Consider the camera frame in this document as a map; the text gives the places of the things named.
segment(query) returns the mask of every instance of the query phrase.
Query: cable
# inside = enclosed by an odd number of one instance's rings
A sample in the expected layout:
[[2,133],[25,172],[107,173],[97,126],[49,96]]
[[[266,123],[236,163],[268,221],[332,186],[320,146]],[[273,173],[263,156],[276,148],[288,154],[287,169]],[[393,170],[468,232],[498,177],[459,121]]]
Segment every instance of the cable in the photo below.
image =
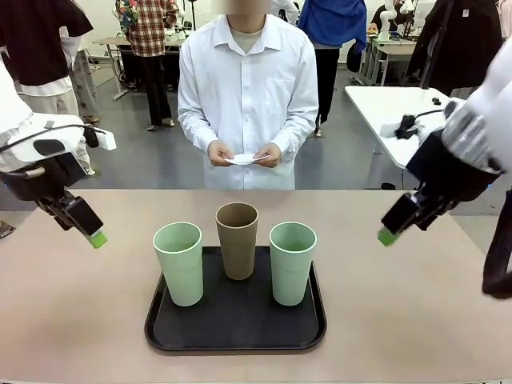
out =
[[427,116],[428,114],[438,114],[439,112],[443,112],[443,110],[429,110],[428,112],[417,114],[416,119],[420,118],[421,116]]
[[26,138],[20,138],[19,140],[17,140],[16,142],[12,142],[11,144],[5,144],[4,146],[0,146],[0,154],[2,152],[5,152],[6,150],[11,149],[13,146],[17,146],[18,144],[21,144],[22,142],[26,142],[26,141],[31,140],[32,138],[35,138],[42,134],[47,134],[51,130],[63,130],[65,128],[74,128],[74,127],[83,128],[83,129],[88,128],[88,129],[93,130],[97,134],[105,134],[105,132],[103,132],[101,130],[96,130],[95,128],[93,128],[93,126],[85,126],[85,125],[79,125],[79,124],[69,124],[68,126],[56,126],[56,127],[46,128],[45,130],[41,130],[41,131],[37,132],[36,134],[31,134],[30,136],[27,136]]

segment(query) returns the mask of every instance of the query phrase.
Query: white saucer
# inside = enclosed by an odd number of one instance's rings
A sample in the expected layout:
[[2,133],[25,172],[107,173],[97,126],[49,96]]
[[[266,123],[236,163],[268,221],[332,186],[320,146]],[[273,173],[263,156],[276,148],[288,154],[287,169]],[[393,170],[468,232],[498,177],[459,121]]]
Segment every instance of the white saucer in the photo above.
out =
[[268,158],[268,156],[264,156],[262,158],[254,158],[254,154],[236,154],[234,158],[227,158],[226,161],[231,164],[235,164],[236,166],[248,166],[253,162],[261,160],[263,158]]

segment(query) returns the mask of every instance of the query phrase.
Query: plaid shirt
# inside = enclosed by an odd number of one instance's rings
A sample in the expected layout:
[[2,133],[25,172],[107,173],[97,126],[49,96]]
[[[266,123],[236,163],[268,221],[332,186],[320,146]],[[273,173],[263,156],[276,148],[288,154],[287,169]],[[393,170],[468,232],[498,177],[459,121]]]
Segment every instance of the plaid shirt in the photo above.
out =
[[138,0],[138,20],[130,29],[129,40],[134,54],[144,58],[161,56],[166,51],[164,18],[174,19],[174,0]]

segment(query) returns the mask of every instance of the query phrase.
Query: brown cup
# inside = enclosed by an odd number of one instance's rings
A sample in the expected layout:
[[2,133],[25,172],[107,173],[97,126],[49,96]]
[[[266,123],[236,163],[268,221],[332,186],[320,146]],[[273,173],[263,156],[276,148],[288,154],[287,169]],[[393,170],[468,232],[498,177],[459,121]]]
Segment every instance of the brown cup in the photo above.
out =
[[248,278],[254,270],[258,211],[252,205],[232,202],[221,206],[215,218],[224,272],[233,280]]

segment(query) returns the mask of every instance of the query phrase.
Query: shirt pocket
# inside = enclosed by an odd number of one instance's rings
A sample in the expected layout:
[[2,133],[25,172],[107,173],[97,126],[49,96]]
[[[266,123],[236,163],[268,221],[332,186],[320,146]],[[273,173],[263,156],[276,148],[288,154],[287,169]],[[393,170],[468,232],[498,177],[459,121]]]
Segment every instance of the shirt pocket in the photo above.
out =
[[294,90],[294,82],[280,78],[265,80],[265,112],[286,117],[288,104]]

